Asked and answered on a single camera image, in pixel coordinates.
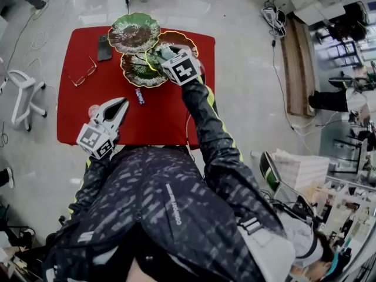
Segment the person's dark patterned jacket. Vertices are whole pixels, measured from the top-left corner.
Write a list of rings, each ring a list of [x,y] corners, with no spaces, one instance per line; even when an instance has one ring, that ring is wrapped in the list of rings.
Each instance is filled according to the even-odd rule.
[[[251,170],[201,174],[177,149],[116,154],[117,178],[57,232],[45,282],[284,282],[295,258]]]

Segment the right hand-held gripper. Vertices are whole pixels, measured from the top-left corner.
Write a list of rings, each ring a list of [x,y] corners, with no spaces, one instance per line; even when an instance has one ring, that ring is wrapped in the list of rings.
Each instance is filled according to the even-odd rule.
[[[174,58],[168,60],[157,55],[156,59],[171,82],[183,86],[201,77],[201,63],[188,46],[170,46],[169,49],[176,55]]]

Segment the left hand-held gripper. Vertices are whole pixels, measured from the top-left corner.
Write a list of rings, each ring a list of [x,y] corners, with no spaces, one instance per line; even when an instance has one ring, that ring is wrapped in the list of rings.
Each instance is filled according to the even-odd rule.
[[[115,148],[128,108],[126,98],[114,98],[100,105],[97,117],[82,126],[77,144],[90,156],[102,159]]]

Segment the white office chair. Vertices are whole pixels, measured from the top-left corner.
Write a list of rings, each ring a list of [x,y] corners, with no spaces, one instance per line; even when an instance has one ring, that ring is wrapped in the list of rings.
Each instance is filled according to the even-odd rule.
[[[46,88],[45,82],[38,83],[35,78],[19,70],[8,70],[2,58],[0,82],[0,119],[15,129],[24,127],[29,132],[33,113],[47,117],[47,111],[33,103],[35,95]]]

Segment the white patterned carton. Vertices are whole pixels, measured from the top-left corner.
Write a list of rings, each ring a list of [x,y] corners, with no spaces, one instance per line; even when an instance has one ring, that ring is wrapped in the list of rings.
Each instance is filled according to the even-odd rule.
[[[330,164],[327,157],[292,155],[277,149],[272,158],[281,181],[295,190],[325,183]]]

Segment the brown wooden floor board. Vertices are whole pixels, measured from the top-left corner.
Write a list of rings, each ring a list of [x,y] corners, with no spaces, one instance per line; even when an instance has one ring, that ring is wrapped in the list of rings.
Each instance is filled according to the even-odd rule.
[[[314,50],[308,27],[294,18],[286,19],[281,40],[286,80],[287,113],[311,118],[308,97],[316,89]]]

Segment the small teal bottle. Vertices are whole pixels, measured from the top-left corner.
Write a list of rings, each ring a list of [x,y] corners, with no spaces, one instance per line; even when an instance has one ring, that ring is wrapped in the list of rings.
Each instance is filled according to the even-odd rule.
[[[161,48],[158,52],[157,52],[157,55],[161,55],[163,56],[164,58],[170,60],[172,58],[174,58],[176,55],[174,55],[171,50],[169,49],[169,46],[166,46],[166,47],[163,47]]]

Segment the thin-framed eyeglasses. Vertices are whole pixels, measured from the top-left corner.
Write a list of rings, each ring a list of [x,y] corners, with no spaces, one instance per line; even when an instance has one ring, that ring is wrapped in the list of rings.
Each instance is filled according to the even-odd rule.
[[[90,77],[90,75],[92,75],[96,70],[97,70],[97,64],[95,63],[95,61],[91,58],[91,56],[87,55],[87,57],[89,58],[89,60],[91,61],[92,63],[92,66],[86,71],[86,73],[81,76],[78,80],[73,80],[73,78],[67,74],[69,80],[72,82],[72,84],[75,86],[75,87],[79,87],[81,86],[85,80],[87,80],[88,77]]]

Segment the person's right forearm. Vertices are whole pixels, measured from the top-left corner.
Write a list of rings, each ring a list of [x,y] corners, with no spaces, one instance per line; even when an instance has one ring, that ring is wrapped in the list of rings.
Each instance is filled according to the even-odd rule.
[[[201,79],[195,79],[182,86],[182,97],[194,120],[200,151],[207,169],[211,171],[214,168],[242,168],[243,157],[217,113],[212,90]]]

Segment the brown-rimmed leaf plate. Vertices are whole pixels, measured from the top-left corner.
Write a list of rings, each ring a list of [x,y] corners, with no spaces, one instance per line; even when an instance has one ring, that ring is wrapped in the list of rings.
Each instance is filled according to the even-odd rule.
[[[178,31],[161,31],[157,20],[135,12],[114,21],[108,32],[109,45],[122,54],[123,76],[137,87],[156,88],[167,81],[157,55],[172,45],[188,46],[195,57],[199,51],[194,42]]]

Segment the black smartphone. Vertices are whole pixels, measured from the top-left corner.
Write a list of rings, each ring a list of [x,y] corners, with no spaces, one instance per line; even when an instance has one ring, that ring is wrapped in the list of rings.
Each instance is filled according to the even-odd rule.
[[[101,35],[98,39],[98,62],[109,61],[112,59],[112,47],[108,40],[108,35]]]

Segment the person's left forearm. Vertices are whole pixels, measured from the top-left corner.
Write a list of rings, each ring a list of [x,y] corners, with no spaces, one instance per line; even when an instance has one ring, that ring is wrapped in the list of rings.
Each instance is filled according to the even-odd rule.
[[[117,178],[117,165],[116,155],[111,156],[110,153],[100,160],[94,157],[88,158],[80,188],[73,202],[68,206],[70,219],[88,211],[102,195],[105,187],[113,184]]]

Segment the red tablecloth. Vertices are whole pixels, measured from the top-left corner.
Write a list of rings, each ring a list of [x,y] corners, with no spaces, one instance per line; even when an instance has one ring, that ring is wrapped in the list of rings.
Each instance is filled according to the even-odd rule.
[[[112,59],[98,62],[98,39],[109,31],[108,26],[75,29],[68,43],[58,95],[57,140],[75,145],[88,110],[113,98],[129,100],[129,110],[119,129],[121,145],[198,145],[193,121],[187,121],[187,109],[181,88],[170,81],[156,88],[142,87],[145,104],[140,105],[136,87],[126,80],[120,67],[121,53],[112,51]],[[97,70],[75,87],[69,80],[78,80],[92,66]]]

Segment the white power strip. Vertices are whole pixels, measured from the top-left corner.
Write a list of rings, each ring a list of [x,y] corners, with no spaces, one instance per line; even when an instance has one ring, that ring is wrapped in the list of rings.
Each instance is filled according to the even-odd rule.
[[[286,35],[286,15],[275,6],[268,6],[261,10],[261,15],[271,28],[270,34],[275,38],[283,38]]]

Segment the white shelf rack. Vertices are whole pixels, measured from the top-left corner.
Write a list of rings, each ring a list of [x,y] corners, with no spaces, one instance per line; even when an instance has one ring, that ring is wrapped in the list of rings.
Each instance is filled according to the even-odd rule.
[[[376,224],[376,187],[328,176],[315,190],[323,233],[333,245],[362,245]]]

